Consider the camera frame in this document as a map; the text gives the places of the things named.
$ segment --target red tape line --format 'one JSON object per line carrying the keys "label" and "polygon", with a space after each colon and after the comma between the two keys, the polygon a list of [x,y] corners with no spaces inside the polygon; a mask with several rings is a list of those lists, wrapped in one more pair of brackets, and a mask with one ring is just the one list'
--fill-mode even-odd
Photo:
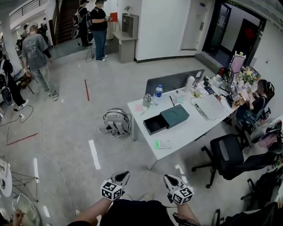
{"label": "red tape line", "polygon": [[30,135],[30,136],[27,136],[27,137],[25,137],[25,138],[19,139],[19,140],[15,141],[15,142],[12,142],[12,143],[10,143],[10,144],[7,144],[7,146],[9,146],[9,145],[11,145],[11,144],[18,143],[18,142],[20,142],[20,141],[22,141],[22,140],[24,140],[24,139],[27,139],[27,138],[36,136],[37,134],[38,134],[38,133],[35,133],[35,134],[33,134],[33,135]]}
{"label": "red tape line", "polygon": [[85,83],[85,89],[86,89],[86,91],[87,91],[87,97],[88,97],[88,101],[89,101],[87,80],[84,80],[84,83]]}

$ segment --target blue jeans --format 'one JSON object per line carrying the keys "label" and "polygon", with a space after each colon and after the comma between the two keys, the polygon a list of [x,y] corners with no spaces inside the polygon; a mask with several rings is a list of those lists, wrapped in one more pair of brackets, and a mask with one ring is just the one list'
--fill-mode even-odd
{"label": "blue jeans", "polygon": [[106,42],[106,34],[107,30],[93,30],[92,35],[94,37],[94,41],[96,42],[96,59],[102,60],[105,56],[105,42]]}

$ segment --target white door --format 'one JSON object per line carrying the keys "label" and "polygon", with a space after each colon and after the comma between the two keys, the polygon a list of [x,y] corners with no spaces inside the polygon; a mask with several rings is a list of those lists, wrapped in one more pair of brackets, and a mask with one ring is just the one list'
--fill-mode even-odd
{"label": "white door", "polygon": [[203,30],[204,18],[207,12],[207,3],[192,0],[187,23],[181,43],[181,50],[196,50],[199,36]]}

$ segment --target hat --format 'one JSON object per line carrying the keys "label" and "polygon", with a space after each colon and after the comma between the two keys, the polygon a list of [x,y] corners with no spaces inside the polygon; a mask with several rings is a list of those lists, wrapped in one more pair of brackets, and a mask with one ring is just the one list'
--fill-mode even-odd
{"label": "hat", "polygon": [[38,24],[36,22],[30,22],[29,26],[30,28],[35,27],[35,26],[38,27]]}
{"label": "hat", "polygon": [[89,1],[87,1],[87,0],[81,0],[81,1],[80,1],[80,4],[82,5],[83,3],[89,3]]}

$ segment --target man in black shirt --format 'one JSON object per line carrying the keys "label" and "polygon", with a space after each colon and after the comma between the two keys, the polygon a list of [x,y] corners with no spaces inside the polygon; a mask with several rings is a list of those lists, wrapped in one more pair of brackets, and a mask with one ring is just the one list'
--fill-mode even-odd
{"label": "man in black shirt", "polygon": [[79,30],[80,30],[80,38],[81,38],[81,42],[83,43],[83,46],[92,45],[91,43],[88,42],[88,27],[87,27],[88,10],[86,8],[87,3],[89,3],[89,1],[81,0],[80,7],[78,8],[78,13],[80,14],[80,17],[82,19],[81,23],[79,24]]}
{"label": "man in black shirt", "polygon": [[0,50],[0,65],[1,65],[2,61],[4,61],[2,69],[5,72],[6,76],[8,76],[8,87],[9,87],[10,92],[12,94],[13,100],[15,101],[17,106],[25,107],[28,103],[28,99],[24,100],[22,98],[22,95],[19,92],[17,84],[15,83],[13,77],[11,76],[11,73],[13,72],[13,66],[8,60],[4,59],[3,53]]}
{"label": "man in black shirt", "polygon": [[107,34],[107,22],[106,14],[102,7],[104,6],[104,0],[97,0],[96,6],[91,12],[92,19],[92,34],[94,41],[96,42],[96,61],[105,62],[105,58],[108,58],[104,53],[104,47]]}

